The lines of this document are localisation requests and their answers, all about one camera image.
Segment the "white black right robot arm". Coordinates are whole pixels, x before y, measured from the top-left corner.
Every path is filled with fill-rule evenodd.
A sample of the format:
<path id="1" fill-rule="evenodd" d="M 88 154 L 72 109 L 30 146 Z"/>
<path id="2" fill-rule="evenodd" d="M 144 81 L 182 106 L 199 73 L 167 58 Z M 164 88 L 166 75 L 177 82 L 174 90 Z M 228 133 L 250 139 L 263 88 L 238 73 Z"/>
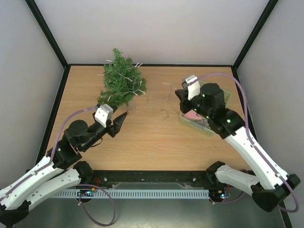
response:
<path id="1" fill-rule="evenodd" d="M 275 164 L 245 127 L 240 115 L 226 107 L 224 92 L 216 83 L 201 86 L 195 83 L 176 90 L 175 94 L 183 114 L 195 111 L 207 119 L 212 131 L 228 142 L 253 171 L 248 174 L 217 161 L 207 168 L 210 185 L 231 185 L 250 195 L 266 212 L 271 212 L 299 185 L 299 177 Z"/>

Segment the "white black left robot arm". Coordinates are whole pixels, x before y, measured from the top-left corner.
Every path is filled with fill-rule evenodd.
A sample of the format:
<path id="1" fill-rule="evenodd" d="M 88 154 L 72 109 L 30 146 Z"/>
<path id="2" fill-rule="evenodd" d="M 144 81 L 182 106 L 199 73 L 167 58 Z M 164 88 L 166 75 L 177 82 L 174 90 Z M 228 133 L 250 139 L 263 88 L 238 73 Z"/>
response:
<path id="1" fill-rule="evenodd" d="M 128 112 L 112 120 L 116 106 L 107 104 L 87 108 L 94 123 L 75 120 L 67 128 L 61 125 L 53 147 L 17 181 L 0 191 L 0 222 L 13 226 L 37 205 L 73 186 L 92 187 L 93 170 L 82 161 L 81 152 L 95 146 L 105 134 L 115 137 Z"/>

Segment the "black front mounting rail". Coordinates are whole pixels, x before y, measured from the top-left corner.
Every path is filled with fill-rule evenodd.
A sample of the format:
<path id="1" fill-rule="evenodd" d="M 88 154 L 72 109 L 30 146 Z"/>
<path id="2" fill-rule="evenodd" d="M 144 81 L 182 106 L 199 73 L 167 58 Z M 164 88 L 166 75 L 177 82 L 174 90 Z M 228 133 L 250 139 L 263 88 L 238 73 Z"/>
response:
<path id="1" fill-rule="evenodd" d="M 94 170 L 93 178 L 102 184 L 119 182 L 208 182 L 206 171 L 106 171 Z"/>

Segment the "green perforated plastic basket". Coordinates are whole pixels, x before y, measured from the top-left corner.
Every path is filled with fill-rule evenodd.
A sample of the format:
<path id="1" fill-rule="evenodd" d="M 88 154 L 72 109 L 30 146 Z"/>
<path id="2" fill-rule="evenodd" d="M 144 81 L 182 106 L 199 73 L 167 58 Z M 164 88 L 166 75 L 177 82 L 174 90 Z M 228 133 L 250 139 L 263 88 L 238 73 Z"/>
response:
<path id="1" fill-rule="evenodd" d="M 199 84 L 200 86 L 203 86 L 204 84 L 207 84 L 208 82 L 200 80 Z M 231 92 L 229 90 L 226 90 L 222 87 L 220 87 L 224 92 L 224 102 L 226 104 L 226 107 L 229 104 L 230 98 L 231 98 Z M 200 133 L 203 133 L 207 136 L 213 136 L 215 135 L 215 132 L 211 130 L 208 121 L 204 117 L 198 116 L 194 111 L 187 112 L 186 114 L 180 113 L 180 123 L 190 127 L 193 130 L 196 130 Z"/>

